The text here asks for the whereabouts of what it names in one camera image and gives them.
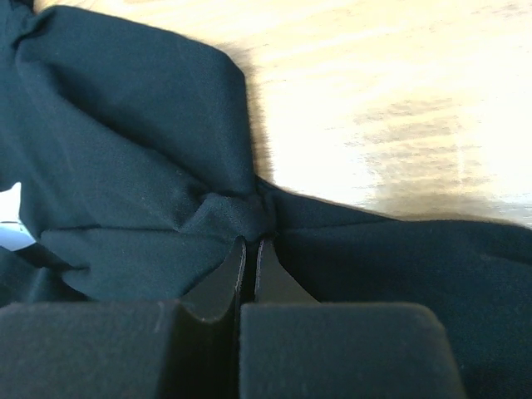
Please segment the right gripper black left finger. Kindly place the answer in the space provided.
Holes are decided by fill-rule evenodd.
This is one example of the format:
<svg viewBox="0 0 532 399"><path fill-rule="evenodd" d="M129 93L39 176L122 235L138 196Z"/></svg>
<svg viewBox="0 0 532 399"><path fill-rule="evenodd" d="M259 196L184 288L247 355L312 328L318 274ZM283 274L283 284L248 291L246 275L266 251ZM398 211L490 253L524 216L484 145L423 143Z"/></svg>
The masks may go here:
<svg viewBox="0 0 532 399"><path fill-rule="evenodd" d="M12 304L1 311L4 398L232 398L246 246L185 296Z"/></svg>

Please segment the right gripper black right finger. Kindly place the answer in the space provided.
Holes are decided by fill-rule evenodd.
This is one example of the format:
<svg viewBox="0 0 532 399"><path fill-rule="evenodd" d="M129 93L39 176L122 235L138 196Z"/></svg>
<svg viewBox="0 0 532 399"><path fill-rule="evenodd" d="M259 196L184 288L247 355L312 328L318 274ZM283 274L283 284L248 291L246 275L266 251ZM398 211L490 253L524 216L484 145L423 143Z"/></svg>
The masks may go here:
<svg viewBox="0 0 532 399"><path fill-rule="evenodd" d="M241 308L242 398L462 398L446 331L415 303L321 303L259 245Z"/></svg>

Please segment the black t-shirt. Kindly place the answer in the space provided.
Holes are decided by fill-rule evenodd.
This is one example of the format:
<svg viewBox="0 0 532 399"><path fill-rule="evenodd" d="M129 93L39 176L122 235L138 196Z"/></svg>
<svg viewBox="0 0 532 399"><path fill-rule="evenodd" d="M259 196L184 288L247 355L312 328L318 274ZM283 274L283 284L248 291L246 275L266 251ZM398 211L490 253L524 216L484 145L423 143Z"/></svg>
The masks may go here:
<svg viewBox="0 0 532 399"><path fill-rule="evenodd" d="M531 232L400 221L254 173L244 75L186 37L74 7L1 4L1 187L36 243L1 252L12 304L178 299L259 245L321 303L415 303L446 331L462 398L531 395Z"/></svg>

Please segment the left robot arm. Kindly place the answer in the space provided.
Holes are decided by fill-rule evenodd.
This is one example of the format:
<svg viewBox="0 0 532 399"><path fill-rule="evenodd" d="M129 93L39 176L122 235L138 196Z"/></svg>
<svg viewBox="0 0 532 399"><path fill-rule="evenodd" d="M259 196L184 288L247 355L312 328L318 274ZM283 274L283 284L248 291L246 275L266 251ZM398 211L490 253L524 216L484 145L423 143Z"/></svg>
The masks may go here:
<svg viewBox="0 0 532 399"><path fill-rule="evenodd" d="M36 243L20 219L22 185L17 182L9 190L1 192L0 244L10 251L25 249Z"/></svg>

